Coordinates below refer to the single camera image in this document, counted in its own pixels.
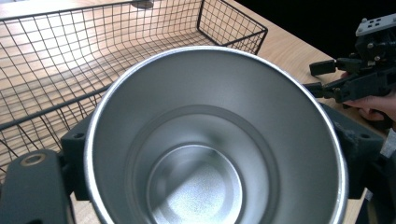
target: person's hand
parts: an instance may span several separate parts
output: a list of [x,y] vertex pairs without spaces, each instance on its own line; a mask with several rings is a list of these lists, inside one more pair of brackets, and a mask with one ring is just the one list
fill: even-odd
[[396,89],[393,89],[386,96],[367,96],[355,101],[344,102],[345,105],[357,107],[359,114],[368,120],[383,120],[384,115],[378,111],[388,115],[393,120],[392,129],[396,131]]

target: stainless steel cup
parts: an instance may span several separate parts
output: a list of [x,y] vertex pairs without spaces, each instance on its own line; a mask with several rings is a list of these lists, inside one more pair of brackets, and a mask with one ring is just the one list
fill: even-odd
[[92,203],[115,223],[339,223],[346,166],[331,122],[273,64],[173,49],[125,72],[85,149]]

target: finger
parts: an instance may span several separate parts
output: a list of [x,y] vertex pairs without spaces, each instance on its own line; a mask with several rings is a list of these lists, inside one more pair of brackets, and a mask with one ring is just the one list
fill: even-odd
[[344,102],[346,105],[359,108],[372,108],[380,111],[386,111],[389,104],[392,104],[392,99],[387,97],[367,96],[355,101]]
[[344,78],[344,77],[347,77],[347,76],[348,76],[348,73],[347,73],[347,72],[341,74],[341,78]]
[[359,109],[359,114],[368,120],[383,120],[384,119],[384,116],[381,113],[379,113],[373,109],[369,109],[369,108]]

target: wooden table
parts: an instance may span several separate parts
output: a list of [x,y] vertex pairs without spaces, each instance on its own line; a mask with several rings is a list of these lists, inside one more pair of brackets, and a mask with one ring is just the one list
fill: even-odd
[[[272,22],[265,18],[257,15],[242,5],[236,3],[233,0],[226,0],[233,6],[242,10],[248,14],[254,20],[264,24],[268,29],[268,36],[265,38],[263,45],[258,55],[265,60],[279,66],[293,77],[295,77],[300,83],[317,82],[316,77],[311,77],[309,73],[309,64],[318,61],[324,61],[330,59],[330,57],[323,52],[315,49],[303,40],[296,36],[288,33],[287,31],[276,26]],[[1,17],[14,17],[25,14],[32,14],[46,11],[56,11],[60,9],[69,9],[72,7],[86,7],[91,5],[99,5],[104,3],[119,2],[113,0],[63,0],[63,1],[26,1],[0,4],[0,15]],[[340,72],[336,72],[332,75],[326,75],[320,78],[322,82],[330,82],[339,78]],[[330,105],[347,116],[358,120],[361,123],[361,118],[354,110],[345,111],[340,105],[337,105],[333,100],[319,99],[321,102]],[[92,210],[92,206],[88,202],[74,202],[77,221],[78,223],[97,223],[98,219]],[[346,211],[345,223],[354,223],[359,213],[361,201],[348,201],[348,207]]]

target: wire mesh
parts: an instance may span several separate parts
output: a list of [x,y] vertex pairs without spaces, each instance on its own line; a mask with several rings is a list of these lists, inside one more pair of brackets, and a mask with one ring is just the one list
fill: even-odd
[[0,19],[0,181],[8,164],[60,138],[135,63],[217,45],[257,54],[267,29],[221,0],[133,1]]

